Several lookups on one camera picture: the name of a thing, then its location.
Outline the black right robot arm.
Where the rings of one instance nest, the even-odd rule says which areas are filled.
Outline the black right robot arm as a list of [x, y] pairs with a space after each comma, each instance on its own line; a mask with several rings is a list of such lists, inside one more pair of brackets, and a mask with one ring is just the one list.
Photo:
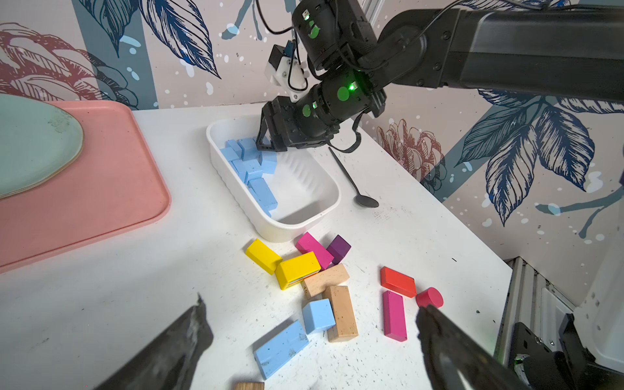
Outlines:
[[403, 11], [375, 34], [356, 1], [303, 1], [292, 15], [321, 81], [262, 110], [260, 150], [325, 146], [349, 118], [379, 116], [389, 84], [500, 89], [623, 105], [623, 10], [513, 3], [508, 11]]

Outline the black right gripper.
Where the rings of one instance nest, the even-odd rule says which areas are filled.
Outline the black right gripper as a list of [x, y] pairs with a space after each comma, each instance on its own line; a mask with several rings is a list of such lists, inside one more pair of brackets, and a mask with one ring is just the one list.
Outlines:
[[[263, 106], [256, 146], [261, 151], [275, 152], [330, 146], [341, 153], [352, 153], [362, 142], [362, 117], [367, 113], [381, 114], [386, 99], [383, 90], [371, 92], [357, 81], [346, 85], [321, 82], [297, 102], [276, 97]], [[340, 132], [341, 124], [350, 118], [354, 120], [355, 141], [340, 149], [332, 140]]]

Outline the blue rectangular block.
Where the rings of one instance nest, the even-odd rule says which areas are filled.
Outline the blue rectangular block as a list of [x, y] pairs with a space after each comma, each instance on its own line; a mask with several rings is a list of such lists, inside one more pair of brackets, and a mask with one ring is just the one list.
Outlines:
[[266, 180], [258, 178], [248, 183], [248, 189], [261, 209], [271, 217], [271, 213], [277, 208], [278, 201], [268, 186]]

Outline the blue cube block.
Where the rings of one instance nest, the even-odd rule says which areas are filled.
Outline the blue cube block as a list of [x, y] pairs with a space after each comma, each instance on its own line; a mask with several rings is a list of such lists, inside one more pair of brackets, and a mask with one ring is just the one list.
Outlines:
[[336, 325], [331, 303], [328, 299], [321, 299], [307, 303], [303, 309], [305, 331], [308, 335], [324, 332]]
[[274, 151], [261, 151], [259, 162], [263, 174], [273, 175], [277, 167], [277, 153]]
[[232, 149], [232, 147], [224, 147], [223, 149], [220, 150], [222, 156], [224, 156], [224, 158], [226, 159], [227, 162], [231, 163], [234, 162], [235, 160], [240, 159], [239, 155], [237, 154], [237, 151], [235, 151], [234, 149]]
[[255, 139], [253, 138], [228, 140], [225, 143], [225, 146], [232, 149], [235, 153], [235, 156], [243, 161], [257, 159], [260, 156], [260, 152], [256, 146]]

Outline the long blue block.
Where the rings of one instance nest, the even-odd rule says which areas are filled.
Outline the long blue block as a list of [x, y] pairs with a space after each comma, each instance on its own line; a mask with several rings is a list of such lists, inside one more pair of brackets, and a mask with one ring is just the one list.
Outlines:
[[296, 320], [253, 352], [261, 376], [268, 380], [310, 344], [302, 324]]

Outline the thin blue block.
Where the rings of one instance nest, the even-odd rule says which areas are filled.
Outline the thin blue block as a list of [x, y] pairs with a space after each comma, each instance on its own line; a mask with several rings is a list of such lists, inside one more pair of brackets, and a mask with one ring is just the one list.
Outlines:
[[244, 185], [248, 185], [252, 180], [261, 179], [263, 176], [263, 169], [257, 159], [235, 159], [230, 164]]

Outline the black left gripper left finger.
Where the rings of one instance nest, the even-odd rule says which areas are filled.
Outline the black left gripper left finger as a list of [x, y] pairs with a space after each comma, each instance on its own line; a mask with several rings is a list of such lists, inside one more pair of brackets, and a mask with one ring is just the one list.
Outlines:
[[198, 361], [214, 341], [201, 297], [99, 389], [189, 389]]

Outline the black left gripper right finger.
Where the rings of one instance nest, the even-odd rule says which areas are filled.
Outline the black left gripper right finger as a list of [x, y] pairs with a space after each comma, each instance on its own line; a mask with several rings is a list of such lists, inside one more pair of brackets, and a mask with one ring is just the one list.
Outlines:
[[432, 388], [527, 388], [433, 305], [419, 309], [416, 324]]

